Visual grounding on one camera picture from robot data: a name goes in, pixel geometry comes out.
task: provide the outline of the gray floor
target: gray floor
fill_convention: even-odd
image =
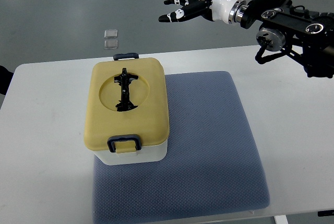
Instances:
[[[309,10],[334,12],[332,0],[292,0]],[[159,23],[176,10],[162,0],[0,0],[0,65],[14,72],[24,63],[254,45],[260,23],[249,30],[196,18]],[[104,50],[105,29],[118,29],[118,49]],[[0,96],[2,105],[4,96]],[[316,213],[290,215],[291,224],[334,223]],[[229,221],[274,223],[273,218]]]

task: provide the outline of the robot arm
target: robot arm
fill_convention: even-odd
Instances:
[[[235,11],[245,5],[244,0],[166,0],[166,5],[182,5],[180,9],[159,17],[160,22],[182,22],[203,16],[205,19],[235,23]]]
[[[308,77],[334,75],[334,14],[292,6],[291,0],[167,0],[183,7],[159,17],[160,22],[181,22],[198,16],[248,29],[256,20],[263,24],[256,36],[261,46],[259,64],[289,56],[304,67]],[[292,50],[297,45],[303,54]],[[278,52],[263,56],[265,51]]]

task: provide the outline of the white table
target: white table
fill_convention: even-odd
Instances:
[[[145,54],[166,74],[226,70],[264,166],[271,203],[194,223],[334,209],[334,80],[288,57],[259,65],[259,46]],[[93,153],[83,143],[90,75],[112,58],[24,64],[0,110],[0,223],[92,223]]]

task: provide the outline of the box handle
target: box handle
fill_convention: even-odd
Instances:
[[[117,53],[114,55],[114,60],[118,61],[123,58],[139,58],[138,53]]]
[[[117,135],[112,136],[106,142],[110,152],[116,152],[115,142],[127,142],[129,140],[133,140],[136,144],[136,150],[141,150],[141,141],[140,136],[137,134],[129,134],[129,135]]]

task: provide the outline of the plastic container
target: plastic container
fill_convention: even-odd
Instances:
[[[134,60],[119,60],[134,57]],[[168,102],[155,58],[117,54],[94,66],[84,140],[107,165],[152,162],[167,153]]]

